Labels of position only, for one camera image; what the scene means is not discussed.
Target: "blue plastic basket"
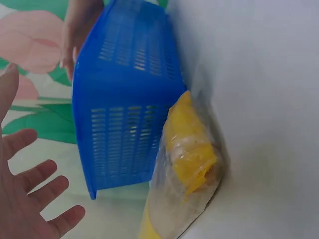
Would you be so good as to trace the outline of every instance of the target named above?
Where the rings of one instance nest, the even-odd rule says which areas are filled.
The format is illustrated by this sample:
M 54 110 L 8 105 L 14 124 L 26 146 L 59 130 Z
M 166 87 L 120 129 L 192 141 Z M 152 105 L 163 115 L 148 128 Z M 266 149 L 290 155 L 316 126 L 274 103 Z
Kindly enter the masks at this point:
M 83 171 L 96 191 L 149 181 L 169 108 L 185 91 L 169 17 L 112 0 L 76 63 L 72 106 Z

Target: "pink flower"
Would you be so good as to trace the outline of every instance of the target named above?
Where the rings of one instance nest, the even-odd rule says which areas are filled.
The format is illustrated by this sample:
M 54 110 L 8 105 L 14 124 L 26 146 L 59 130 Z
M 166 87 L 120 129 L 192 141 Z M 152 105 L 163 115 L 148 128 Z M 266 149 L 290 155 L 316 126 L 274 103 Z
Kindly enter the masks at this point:
M 28 77 L 20 75 L 19 88 L 15 99 L 36 100 L 38 96 L 39 92 L 34 83 Z
M 19 11 L 0 19 L 0 57 L 38 74 L 60 60 L 63 21 L 47 11 Z

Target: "white wall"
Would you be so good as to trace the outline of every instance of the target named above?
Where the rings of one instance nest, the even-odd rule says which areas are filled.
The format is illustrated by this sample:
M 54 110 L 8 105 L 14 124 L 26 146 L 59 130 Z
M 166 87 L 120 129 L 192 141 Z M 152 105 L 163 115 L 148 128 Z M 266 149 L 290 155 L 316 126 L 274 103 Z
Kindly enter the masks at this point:
M 319 1 L 171 0 L 170 12 L 231 158 L 184 238 L 318 238 Z

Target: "human hand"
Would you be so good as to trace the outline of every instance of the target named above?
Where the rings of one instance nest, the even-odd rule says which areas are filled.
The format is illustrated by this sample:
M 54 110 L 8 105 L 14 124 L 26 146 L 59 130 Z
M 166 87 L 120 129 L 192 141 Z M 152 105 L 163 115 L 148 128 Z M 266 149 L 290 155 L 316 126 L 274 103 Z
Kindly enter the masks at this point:
M 10 64 L 0 77 L 1 123 L 18 85 L 17 66 Z M 74 206 L 50 221 L 41 216 L 40 212 L 69 186 L 68 180 L 59 176 L 31 192 L 57 170 L 55 162 L 48 160 L 17 175 L 11 173 L 8 160 L 36 139 L 32 129 L 0 138 L 0 239 L 59 239 L 84 217 L 85 210 L 81 206 Z
M 103 11 L 103 0 L 70 0 L 62 31 L 60 67 L 72 81 L 76 57 L 96 19 Z

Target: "clear plastic bag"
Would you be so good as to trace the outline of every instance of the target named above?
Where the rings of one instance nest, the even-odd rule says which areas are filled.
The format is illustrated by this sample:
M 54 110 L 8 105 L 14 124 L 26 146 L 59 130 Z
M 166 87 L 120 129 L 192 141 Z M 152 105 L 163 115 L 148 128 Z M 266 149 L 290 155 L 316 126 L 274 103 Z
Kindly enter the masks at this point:
M 223 162 L 185 92 L 163 129 L 139 239 L 175 239 L 205 210 Z

